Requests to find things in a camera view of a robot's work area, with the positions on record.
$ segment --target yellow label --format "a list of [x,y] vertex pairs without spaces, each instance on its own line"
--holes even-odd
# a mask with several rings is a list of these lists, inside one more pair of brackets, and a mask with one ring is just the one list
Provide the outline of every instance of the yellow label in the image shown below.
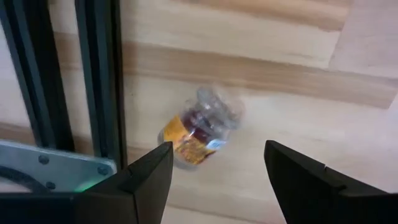
[[164,141],[172,141],[174,153],[178,153],[185,161],[195,165],[215,152],[207,149],[204,143],[193,137],[179,116],[175,116],[164,128]]

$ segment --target metal plate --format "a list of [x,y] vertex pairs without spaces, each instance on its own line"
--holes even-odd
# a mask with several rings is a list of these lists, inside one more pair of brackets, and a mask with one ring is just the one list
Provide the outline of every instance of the metal plate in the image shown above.
[[54,192],[74,192],[116,173],[110,159],[0,140],[0,166],[30,175]]

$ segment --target screw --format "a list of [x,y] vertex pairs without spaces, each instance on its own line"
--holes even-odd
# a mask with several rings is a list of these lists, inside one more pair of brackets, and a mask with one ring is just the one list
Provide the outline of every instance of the screw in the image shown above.
[[46,188],[50,189],[50,190],[54,190],[55,189],[55,183],[48,181],[47,183],[45,183]]
[[49,159],[48,156],[43,156],[43,155],[40,155],[40,156],[39,156],[39,163],[41,163],[41,164],[43,164],[43,165],[46,165],[46,164],[48,164],[49,162],[50,162],[50,159]]
[[108,174],[108,169],[106,167],[103,166],[99,166],[97,168],[97,172],[101,175],[107,175]]

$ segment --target wooden floor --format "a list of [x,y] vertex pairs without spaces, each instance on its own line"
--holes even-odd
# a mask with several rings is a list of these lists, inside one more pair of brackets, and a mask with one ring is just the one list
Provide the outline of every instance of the wooden floor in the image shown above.
[[[76,148],[92,153],[74,0],[49,3]],[[223,150],[174,169],[163,223],[284,223],[268,139],[398,192],[397,19],[395,0],[121,0],[130,162],[201,85],[246,106]],[[33,144],[2,32],[0,73],[0,138]]]

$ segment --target green light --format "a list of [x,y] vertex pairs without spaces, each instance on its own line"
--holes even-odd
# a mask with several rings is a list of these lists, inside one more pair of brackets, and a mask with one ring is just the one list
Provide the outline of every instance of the green light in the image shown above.
[[75,190],[74,192],[83,192],[87,189],[89,189],[90,187],[98,184],[99,182],[101,182],[101,180],[89,180],[87,182],[84,182],[82,184],[80,184]]

